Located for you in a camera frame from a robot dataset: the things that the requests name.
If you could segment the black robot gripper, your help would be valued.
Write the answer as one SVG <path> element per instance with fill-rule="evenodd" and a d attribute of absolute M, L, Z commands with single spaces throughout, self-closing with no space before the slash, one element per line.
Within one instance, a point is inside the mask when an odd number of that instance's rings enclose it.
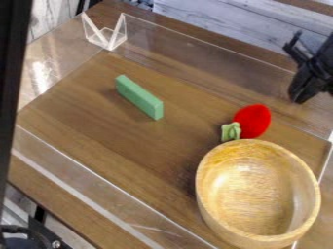
<path fill-rule="evenodd" d="M 318 42 L 297 31 L 282 49 L 298 66 L 289 87 L 293 101 L 302 104 L 321 92 L 333 95 L 333 32 Z"/>

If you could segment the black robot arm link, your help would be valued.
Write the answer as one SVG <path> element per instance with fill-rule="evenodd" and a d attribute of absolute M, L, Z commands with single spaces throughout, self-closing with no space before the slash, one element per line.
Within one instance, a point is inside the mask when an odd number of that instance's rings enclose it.
<path fill-rule="evenodd" d="M 0 0 L 0 213 L 14 133 L 32 0 Z"/>

